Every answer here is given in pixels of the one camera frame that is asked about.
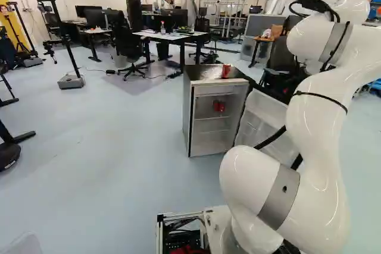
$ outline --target floor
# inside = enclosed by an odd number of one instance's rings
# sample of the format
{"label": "floor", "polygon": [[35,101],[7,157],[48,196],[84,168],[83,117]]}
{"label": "floor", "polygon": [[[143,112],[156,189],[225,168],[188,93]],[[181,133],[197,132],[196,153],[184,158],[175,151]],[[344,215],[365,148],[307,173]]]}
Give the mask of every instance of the floor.
{"label": "floor", "polygon": [[[154,253],[156,214],[224,203],[222,156],[187,158],[182,77],[164,80],[159,75],[169,72],[159,63],[151,72],[159,77],[123,82],[87,70],[113,68],[108,53],[98,53],[101,63],[88,59],[88,49],[73,53],[86,77],[82,89],[57,86],[72,70],[66,50],[57,51],[57,65],[47,59],[6,75],[20,101],[1,108],[2,121],[12,134],[36,130],[37,136],[21,144],[17,165],[0,174],[0,248],[34,233],[44,254]],[[178,61],[178,47],[170,53]],[[261,69],[249,69],[239,54],[218,54],[260,78]],[[8,96],[0,85],[0,97]],[[363,95],[353,101],[341,140],[352,211],[345,253],[379,253],[381,100]]]}

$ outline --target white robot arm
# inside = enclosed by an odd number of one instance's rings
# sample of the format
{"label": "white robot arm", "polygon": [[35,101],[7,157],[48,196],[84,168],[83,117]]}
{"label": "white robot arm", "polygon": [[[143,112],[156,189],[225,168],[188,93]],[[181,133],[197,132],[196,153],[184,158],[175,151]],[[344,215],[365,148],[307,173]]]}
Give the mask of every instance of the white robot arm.
{"label": "white robot arm", "polygon": [[304,171],[299,174],[247,146],[229,150],[221,163],[233,235],[250,254],[273,253],[283,238],[308,254],[338,253],[348,237],[339,137],[356,89],[381,77],[381,31],[361,25],[369,12],[367,0],[345,0],[333,9],[340,23],[316,13],[287,39],[294,55],[329,59],[336,66],[305,79],[288,106],[286,129]]}

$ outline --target yellow panel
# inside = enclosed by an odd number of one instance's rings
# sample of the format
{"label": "yellow panel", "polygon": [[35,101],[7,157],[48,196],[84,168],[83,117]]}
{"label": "yellow panel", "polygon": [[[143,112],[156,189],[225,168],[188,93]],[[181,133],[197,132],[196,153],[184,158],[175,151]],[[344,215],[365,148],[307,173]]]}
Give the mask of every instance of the yellow panel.
{"label": "yellow panel", "polygon": [[[3,4],[3,5],[6,5],[6,3],[8,2],[9,0],[0,0],[0,4]],[[20,41],[25,45],[25,47],[30,50],[30,46],[29,46],[29,43],[27,42],[27,40],[25,39],[24,37],[24,33],[23,33],[23,28],[21,27],[21,25],[18,23],[18,20],[17,20],[17,13],[14,11],[14,12],[10,12],[10,20],[11,20],[11,23],[13,25],[13,28],[14,30],[16,31],[16,33],[18,34],[18,38],[20,39]],[[14,33],[12,31],[12,28],[8,22],[7,19],[5,19],[5,17],[2,15],[2,13],[0,13],[0,22],[2,22],[2,24],[5,26],[6,30],[7,30],[7,33],[8,33],[8,36],[10,37],[14,47],[16,48],[17,46],[17,40],[16,40],[16,37],[14,36]]]}

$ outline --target fridge top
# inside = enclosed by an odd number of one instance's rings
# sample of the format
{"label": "fridge top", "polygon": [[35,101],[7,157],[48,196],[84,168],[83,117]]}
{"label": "fridge top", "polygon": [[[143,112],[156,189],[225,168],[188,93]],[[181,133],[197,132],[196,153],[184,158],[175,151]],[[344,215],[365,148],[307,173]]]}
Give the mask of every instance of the fridge top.
{"label": "fridge top", "polygon": [[[184,72],[189,77],[190,81],[196,80],[222,80],[222,66],[223,64],[211,65],[186,65]],[[228,79],[245,79],[253,81],[250,77],[246,76],[243,72],[231,65],[230,72],[227,75]]]}

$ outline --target bottle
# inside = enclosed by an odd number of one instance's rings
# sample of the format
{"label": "bottle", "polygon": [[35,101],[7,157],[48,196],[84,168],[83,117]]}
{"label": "bottle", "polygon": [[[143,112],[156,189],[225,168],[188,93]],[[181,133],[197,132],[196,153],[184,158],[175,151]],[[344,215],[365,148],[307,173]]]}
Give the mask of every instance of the bottle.
{"label": "bottle", "polygon": [[161,34],[165,34],[164,21],[161,22]]}

